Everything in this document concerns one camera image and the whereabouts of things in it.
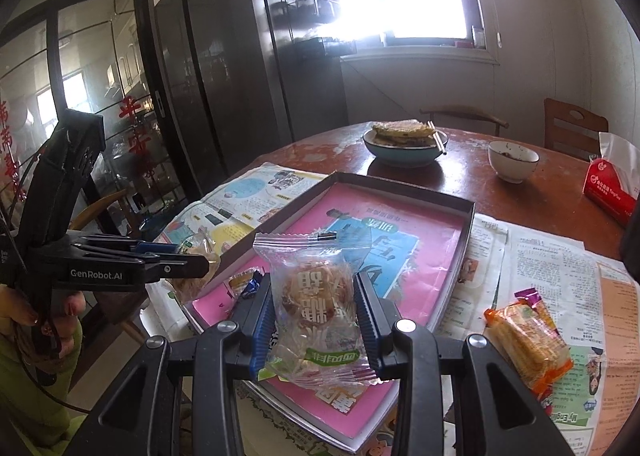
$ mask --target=orange newspaper section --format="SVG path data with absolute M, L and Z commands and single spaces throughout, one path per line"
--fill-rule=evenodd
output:
M 635 283 L 602 277 L 607 375 L 590 456 L 601 456 L 636 404 L 640 386 L 638 294 Z

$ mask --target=blue bowl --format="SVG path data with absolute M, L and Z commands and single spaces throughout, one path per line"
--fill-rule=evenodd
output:
M 438 131 L 442 143 L 445 148 L 449 137 L 442 131 Z M 424 167 L 433 163 L 442 153 L 434 142 L 432 146 L 423 147 L 401 147 L 386 146 L 376 141 L 376 132 L 371 129 L 362 135 L 364 145 L 367 146 L 369 152 L 378 158 L 380 162 L 386 163 L 392 167 Z

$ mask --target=red tabletop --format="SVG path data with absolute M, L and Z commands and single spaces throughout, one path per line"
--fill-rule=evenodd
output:
M 584 242 L 585 248 L 619 259 L 623 229 L 582 194 L 588 164 L 560 152 L 527 147 L 540 155 L 538 169 L 520 185 L 499 179 L 488 160 L 486 134 L 444 129 L 449 135 L 447 155 L 430 166 L 402 169 L 384 165 L 362 140 L 370 123 L 316 134 L 262 155 L 263 162 L 330 174 L 352 172 L 398 180 L 474 201 L 476 211 L 533 229 Z

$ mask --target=silver screw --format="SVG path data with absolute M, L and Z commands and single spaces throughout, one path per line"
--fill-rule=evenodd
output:
M 482 335 L 471 335 L 471 337 L 469 337 L 469 344 L 475 348 L 485 348 L 486 338 Z
M 218 323 L 218 331 L 222 331 L 222 333 L 230 333 L 237 327 L 238 325 L 233 321 L 222 321 Z
M 164 345 L 164 337 L 161 337 L 160 335 L 150 337 L 145 341 L 145 345 L 150 350 L 161 348 Z
M 396 322 L 396 328 L 404 333 L 411 333 L 415 330 L 415 322 L 409 319 L 400 319 Z

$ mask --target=window sill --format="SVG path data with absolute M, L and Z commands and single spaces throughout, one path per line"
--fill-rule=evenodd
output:
M 500 64 L 488 50 L 478 48 L 455 48 L 453 46 L 386 46 L 384 48 L 365 48 L 358 50 L 356 55 L 341 57 L 341 60 L 345 62 L 357 62 L 378 58 L 433 58 Z

